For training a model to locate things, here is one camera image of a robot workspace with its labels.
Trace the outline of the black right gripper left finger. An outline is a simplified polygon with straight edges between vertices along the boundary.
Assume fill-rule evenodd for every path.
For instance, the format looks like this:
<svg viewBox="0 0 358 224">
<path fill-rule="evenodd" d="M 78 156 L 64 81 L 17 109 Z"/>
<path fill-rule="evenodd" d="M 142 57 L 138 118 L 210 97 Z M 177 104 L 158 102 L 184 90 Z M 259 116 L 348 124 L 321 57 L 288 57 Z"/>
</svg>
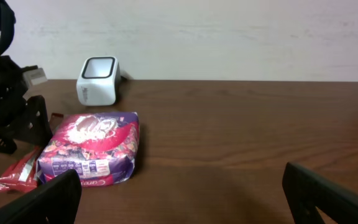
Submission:
<svg viewBox="0 0 358 224">
<path fill-rule="evenodd" d="M 0 208 L 0 223 L 74 223 L 81 198 L 74 169 Z"/>
</svg>

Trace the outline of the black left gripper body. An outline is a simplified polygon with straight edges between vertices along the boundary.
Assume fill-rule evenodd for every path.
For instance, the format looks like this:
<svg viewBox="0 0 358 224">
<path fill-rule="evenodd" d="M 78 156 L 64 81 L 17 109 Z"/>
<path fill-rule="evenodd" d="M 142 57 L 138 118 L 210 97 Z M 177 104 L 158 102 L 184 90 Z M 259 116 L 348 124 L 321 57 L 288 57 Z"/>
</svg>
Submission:
<svg viewBox="0 0 358 224">
<path fill-rule="evenodd" d="M 24 73 L 38 68 L 20 67 L 9 56 L 0 57 L 0 127 L 10 124 L 24 109 L 23 95 L 29 89 Z"/>
</svg>

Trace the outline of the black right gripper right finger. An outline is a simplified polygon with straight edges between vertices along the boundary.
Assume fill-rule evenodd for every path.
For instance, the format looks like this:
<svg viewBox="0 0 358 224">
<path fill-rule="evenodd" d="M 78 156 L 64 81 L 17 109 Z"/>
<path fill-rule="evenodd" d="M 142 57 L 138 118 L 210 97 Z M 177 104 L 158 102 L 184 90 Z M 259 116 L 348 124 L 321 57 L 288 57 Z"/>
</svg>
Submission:
<svg viewBox="0 0 358 224">
<path fill-rule="evenodd" d="M 282 187 L 295 223 L 324 223 L 319 210 L 337 223 L 358 223 L 358 195 L 292 162 Z"/>
</svg>

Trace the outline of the red snack bar wrapper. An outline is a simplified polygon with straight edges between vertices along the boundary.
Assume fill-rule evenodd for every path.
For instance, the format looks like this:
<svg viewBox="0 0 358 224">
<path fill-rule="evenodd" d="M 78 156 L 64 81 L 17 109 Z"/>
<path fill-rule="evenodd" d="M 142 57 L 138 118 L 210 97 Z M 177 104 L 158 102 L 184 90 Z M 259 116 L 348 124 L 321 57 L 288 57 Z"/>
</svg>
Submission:
<svg viewBox="0 0 358 224">
<path fill-rule="evenodd" d="M 34 190 L 38 186 L 40 175 L 37 171 L 37 159 L 43 150 L 40 146 L 35 146 L 22 159 L 9 166 L 0 176 L 0 193 L 26 193 Z"/>
</svg>

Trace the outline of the red purple pad packet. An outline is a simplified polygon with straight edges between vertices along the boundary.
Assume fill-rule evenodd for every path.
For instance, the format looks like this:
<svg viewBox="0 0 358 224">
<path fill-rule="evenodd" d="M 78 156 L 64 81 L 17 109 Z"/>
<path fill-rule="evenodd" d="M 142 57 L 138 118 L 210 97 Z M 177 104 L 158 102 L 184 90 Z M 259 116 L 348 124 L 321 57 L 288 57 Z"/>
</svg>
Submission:
<svg viewBox="0 0 358 224">
<path fill-rule="evenodd" d="M 84 187 L 118 184 L 135 169 L 139 147 L 136 112 L 65 116 L 37 159 L 42 183 L 74 169 Z"/>
</svg>

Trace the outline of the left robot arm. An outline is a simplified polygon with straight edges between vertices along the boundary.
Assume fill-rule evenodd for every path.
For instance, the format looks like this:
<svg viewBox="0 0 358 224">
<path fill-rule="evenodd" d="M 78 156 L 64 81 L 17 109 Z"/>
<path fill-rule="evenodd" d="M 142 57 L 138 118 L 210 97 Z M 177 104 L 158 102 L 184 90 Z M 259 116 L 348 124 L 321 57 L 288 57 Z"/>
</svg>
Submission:
<svg viewBox="0 0 358 224">
<path fill-rule="evenodd" d="M 16 141 L 46 146 L 52 138 L 45 99 L 25 99 L 27 90 L 47 81 L 42 68 L 20 67 L 4 52 L 14 38 L 16 18 L 5 0 L 0 0 L 0 153 L 16 151 Z"/>
</svg>

